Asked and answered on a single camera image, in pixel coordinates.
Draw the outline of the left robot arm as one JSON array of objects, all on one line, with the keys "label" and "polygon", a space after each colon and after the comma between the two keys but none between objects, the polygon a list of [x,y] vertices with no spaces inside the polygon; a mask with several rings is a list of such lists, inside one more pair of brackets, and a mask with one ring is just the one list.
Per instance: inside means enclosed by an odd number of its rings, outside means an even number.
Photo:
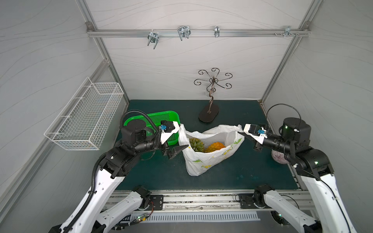
[{"label": "left robot arm", "polygon": [[107,233],[133,211],[148,208],[151,193],[138,185],[123,201],[103,210],[143,153],[160,150],[172,159],[186,148],[176,146],[171,149],[167,143],[173,134],[179,132],[178,122],[163,120],[160,126],[156,126],[151,119],[147,121],[151,128],[141,119],[134,119],[121,128],[121,140],[95,163],[90,189],[71,216],[64,223],[52,227],[51,233]]}]

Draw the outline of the ribbed clear glass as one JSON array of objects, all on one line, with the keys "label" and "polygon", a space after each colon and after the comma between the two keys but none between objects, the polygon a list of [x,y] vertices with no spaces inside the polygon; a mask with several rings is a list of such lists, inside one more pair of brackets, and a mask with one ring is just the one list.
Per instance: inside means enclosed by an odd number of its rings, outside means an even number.
[{"label": "ribbed clear glass", "polygon": [[272,158],[279,164],[285,165],[288,164],[289,161],[285,158],[284,154],[275,150],[271,152]]}]

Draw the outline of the metal U-bolt hook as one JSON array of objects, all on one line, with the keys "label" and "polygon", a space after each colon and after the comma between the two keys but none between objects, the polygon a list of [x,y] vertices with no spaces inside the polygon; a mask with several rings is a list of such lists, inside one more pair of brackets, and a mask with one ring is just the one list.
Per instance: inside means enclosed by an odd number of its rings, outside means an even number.
[{"label": "metal U-bolt hook", "polygon": [[181,41],[183,41],[184,38],[189,39],[191,34],[189,26],[181,26],[177,29],[177,32]]}]

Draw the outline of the right metal hook clamp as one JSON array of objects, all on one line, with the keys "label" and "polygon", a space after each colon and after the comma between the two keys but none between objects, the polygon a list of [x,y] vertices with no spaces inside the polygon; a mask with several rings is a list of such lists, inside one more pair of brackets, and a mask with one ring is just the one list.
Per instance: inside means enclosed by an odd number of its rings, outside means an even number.
[{"label": "right metal hook clamp", "polygon": [[283,38],[286,38],[286,37],[299,37],[300,36],[299,33],[294,33],[290,27],[287,27],[283,32],[281,32],[279,34],[274,33],[274,35],[276,37],[283,37]]}]

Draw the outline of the metal U-bolt clamp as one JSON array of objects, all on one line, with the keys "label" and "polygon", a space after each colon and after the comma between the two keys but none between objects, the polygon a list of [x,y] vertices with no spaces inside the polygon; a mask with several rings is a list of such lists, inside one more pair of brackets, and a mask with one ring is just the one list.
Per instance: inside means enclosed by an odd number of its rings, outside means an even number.
[{"label": "metal U-bolt clamp", "polygon": [[156,48],[158,42],[159,42],[159,36],[157,33],[154,32],[149,32],[148,34],[148,43],[147,45],[149,46],[151,43],[153,43],[153,49]]}]

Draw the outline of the aluminium cross rail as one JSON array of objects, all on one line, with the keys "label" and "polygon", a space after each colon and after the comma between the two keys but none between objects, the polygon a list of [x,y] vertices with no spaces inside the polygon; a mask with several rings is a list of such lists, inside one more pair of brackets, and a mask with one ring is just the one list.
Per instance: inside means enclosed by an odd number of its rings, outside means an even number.
[{"label": "aluminium cross rail", "polygon": [[[222,29],[219,37],[276,37],[274,33],[281,33],[285,29]],[[214,37],[213,29],[190,29],[189,37]],[[294,33],[299,33],[300,37],[307,37],[310,30],[292,29]],[[161,30],[93,30],[88,31],[89,37],[97,38],[147,38],[149,32],[157,33],[160,38],[179,37],[177,29]]]}]

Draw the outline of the bronze scroll hanger stand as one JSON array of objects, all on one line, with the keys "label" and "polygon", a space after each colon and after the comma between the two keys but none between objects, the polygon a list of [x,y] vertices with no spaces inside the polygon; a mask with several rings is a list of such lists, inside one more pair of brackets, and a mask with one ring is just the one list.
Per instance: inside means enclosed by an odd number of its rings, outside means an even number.
[{"label": "bronze scroll hanger stand", "polygon": [[206,74],[208,76],[208,79],[198,78],[195,79],[193,82],[195,86],[200,86],[203,82],[208,83],[208,86],[206,87],[206,92],[208,93],[209,102],[198,115],[198,118],[201,122],[212,122],[220,111],[219,107],[214,103],[214,93],[216,92],[216,88],[220,87],[226,90],[232,88],[232,85],[230,83],[225,83],[224,85],[222,85],[220,84],[220,81],[227,81],[233,78],[233,74],[227,72],[224,74],[225,78],[220,80],[218,78],[219,73],[219,68],[212,68],[211,71],[199,70],[198,74]]}]

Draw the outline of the right controller board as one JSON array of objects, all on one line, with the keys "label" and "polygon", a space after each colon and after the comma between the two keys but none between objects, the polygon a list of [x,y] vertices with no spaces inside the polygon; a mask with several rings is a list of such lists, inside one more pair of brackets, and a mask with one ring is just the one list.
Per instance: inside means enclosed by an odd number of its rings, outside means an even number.
[{"label": "right controller board", "polygon": [[271,211],[270,213],[271,213],[273,220],[280,226],[283,227],[283,226],[290,225],[290,223],[286,219],[284,219],[283,216],[277,211]]}]

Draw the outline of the left controller board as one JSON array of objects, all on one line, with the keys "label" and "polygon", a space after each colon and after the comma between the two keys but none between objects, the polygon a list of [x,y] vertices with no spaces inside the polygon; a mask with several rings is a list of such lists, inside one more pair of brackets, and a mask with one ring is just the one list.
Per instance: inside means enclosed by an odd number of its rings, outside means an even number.
[{"label": "left controller board", "polygon": [[136,216],[132,221],[133,222],[142,222],[142,221],[145,221],[147,218],[148,218],[148,214],[145,213],[145,214],[142,214],[140,216]]}]

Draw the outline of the green plastic basket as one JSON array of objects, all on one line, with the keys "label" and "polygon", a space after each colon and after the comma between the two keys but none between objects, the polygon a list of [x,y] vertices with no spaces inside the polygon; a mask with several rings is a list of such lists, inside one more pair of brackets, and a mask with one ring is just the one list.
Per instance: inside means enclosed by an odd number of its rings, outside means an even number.
[{"label": "green plastic basket", "polygon": [[[180,117],[175,111],[163,111],[163,112],[157,112],[157,113],[150,113],[147,114],[147,116],[153,121],[155,126],[160,126],[161,122],[164,120],[167,121],[176,121],[178,124],[180,124]],[[124,113],[120,119],[120,123],[123,126],[126,126],[130,121],[134,119],[141,119],[145,121],[146,126],[153,129],[150,122],[140,113]],[[178,143],[179,133],[173,134],[168,140],[167,143],[169,146],[174,146]]]}]

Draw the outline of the controller board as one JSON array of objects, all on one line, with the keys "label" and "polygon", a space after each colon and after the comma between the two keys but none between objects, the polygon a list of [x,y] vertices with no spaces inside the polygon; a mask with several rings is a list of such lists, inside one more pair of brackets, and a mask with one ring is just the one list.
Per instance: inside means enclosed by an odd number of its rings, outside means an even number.
[{"label": "controller board", "polygon": [[290,225],[290,223],[286,219],[284,219],[283,216],[277,211],[271,211],[270,213],[271,213],[273,220],[280,226],[283,227],[283,226]]},{"label": "controller board", "polygon": [[133,222],[142,222],[142,221],[145,221],[147,218],[148,218],[148,214],[145,213],[145,214],[142,214],[140,216],[136,216],[132,221]]}]

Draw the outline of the white plastic bag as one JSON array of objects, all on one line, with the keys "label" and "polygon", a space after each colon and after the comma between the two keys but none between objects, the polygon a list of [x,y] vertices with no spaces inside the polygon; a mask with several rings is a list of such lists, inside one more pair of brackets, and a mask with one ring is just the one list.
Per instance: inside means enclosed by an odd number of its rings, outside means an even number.
[{"label": "white plastic bag", "polygon": [[[190,176],[199,176],[207,172],[211,167],[217,165],[223,160],[233,156],[244,142],[242,126],[219,125],[203,133],[189,132],[184,125],[180,125],[178,142],[179,145],[187,145],[183,150],[183,156],[186,163],[186,170]],[[196,152],[190,143],[190,140],[196,138],[204,143],[205,147],[213,143],[223,144],[223,148],[213,152]]]}]

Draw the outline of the green table mat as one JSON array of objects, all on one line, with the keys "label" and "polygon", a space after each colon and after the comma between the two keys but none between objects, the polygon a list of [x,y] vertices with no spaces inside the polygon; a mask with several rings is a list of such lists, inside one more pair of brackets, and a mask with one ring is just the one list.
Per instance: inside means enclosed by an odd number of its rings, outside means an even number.
[{"label": "green table mat", "polygon": [[[204,132],[221,124],[266,122],[257,101],[216,101],[216,104],[220,111],[211,123],[203,123],[198,118],[207,105],[206,100],[131,100],[129,109],[148,114],[175,111],[190,132]],[[118,190],[130,190],[137,185],[149,190],[254,189],[262,184],[276,189],[298,188],[287,165],[275,162],[269,149],[257,152],[253,147],[253,143],[246,139],[233,156],[197,177],[188,174],[182,154],[170,160],[160,152],[146,153]]]}]

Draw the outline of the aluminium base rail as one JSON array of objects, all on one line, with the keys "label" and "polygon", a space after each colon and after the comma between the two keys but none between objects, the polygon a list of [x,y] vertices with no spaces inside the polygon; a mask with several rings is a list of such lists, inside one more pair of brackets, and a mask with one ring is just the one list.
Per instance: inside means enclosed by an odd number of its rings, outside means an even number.
[{"label": "aluminium base rail", "polygon": [[[253,189],[221,190],[152,190],[153,195],[162,195],[162,212],[216,212],[242,211],[238,202],[240,194],[253,194]],[[284,199],[301,210],[315,211],[308,191],[278,190]]]}]

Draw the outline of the small metal bracket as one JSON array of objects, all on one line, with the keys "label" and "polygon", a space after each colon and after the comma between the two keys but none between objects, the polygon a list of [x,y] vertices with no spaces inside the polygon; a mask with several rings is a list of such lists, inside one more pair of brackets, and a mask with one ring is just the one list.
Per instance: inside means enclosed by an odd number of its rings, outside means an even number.
[{"label": "small metal bracket", "polygon": [[215,26],[215,28],[214,28],[214,37],[218,38],[219,36],[220,36],[220,27],[219,26]]}]

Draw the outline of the pineapple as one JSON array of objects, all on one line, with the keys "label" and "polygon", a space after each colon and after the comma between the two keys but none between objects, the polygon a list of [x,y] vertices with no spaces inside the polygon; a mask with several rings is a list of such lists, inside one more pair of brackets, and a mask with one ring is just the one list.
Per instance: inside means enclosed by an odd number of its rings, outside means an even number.
[{"label": "pineapple", "polygon": [[197,138],[191,138],[189,140],[191,148],[195,152],[205,152],[205,144],[202,140],[197,139]]},{"label": "pineapple", "polygon": [[221,150],[225,148],[225,145],[220,143],[220,142],[215,142],[213,144],[211,144],[210,146],[208,146],[205,150],[204,150],[204,153],[210,153],[210,152],[214,152],[214,151],[217,151],[217,150]]}]

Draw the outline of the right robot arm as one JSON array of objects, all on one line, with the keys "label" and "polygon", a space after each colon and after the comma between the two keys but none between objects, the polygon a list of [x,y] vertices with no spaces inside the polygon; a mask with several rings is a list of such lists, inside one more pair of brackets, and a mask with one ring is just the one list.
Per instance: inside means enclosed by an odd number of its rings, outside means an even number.
[{"label": "right robot arm", "polygon": [[299,233],[356,232],[337,188],[327,155],[310,144],[311,126],[300,117],[288,117],[276,135],[266,125],[246,124],[241,134],[255,143],[254,149],[281,152],[306,185],[318,218],[311,217],[284,199],[268,184],[254,190],[252,203],[276,211]]}]

